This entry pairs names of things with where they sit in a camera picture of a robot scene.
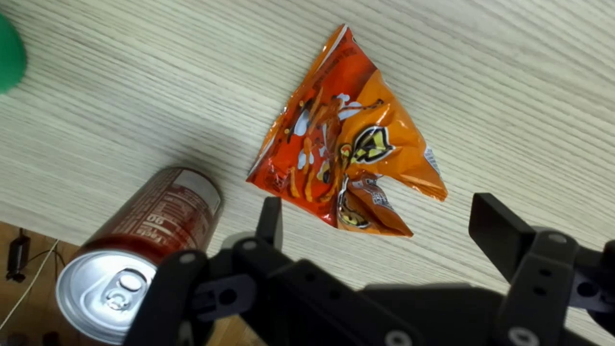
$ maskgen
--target wood grain surface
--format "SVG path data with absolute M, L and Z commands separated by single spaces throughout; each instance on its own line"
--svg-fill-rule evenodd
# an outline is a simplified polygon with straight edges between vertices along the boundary
M 436 151 L 447 203 L 393 181 L 414 239 L 334 231 L 284 206 L 284 251 L 351 287 L 505 291 L 466 237 L 472 193 L 591 249 L 615 235 L 615 3 L 0 0 L 28 53 L 0 97 L 0 220 L 84 243 L 165 166 L 218 183 L 222 239 L 255 228 L 243 183 L 324 39 L 347 24 Z M 568 328 L 615 345 L 582 314 Z

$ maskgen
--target aluminum can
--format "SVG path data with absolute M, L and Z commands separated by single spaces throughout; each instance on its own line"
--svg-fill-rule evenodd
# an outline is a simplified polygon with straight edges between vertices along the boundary
M 61 272 L 55 301 L 82 335 L 120 345 L 155 268 L 174 253 L 205 251 L 222 199 L 192 170 L 153 176 Z

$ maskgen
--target chip bag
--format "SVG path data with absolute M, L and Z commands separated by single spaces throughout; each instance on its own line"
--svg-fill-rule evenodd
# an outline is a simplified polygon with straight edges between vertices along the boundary
M 380 176 L 445 199 L 424 139 L 341 26 L 268 130 L 247 181 L 332 228 L 409 237 Z

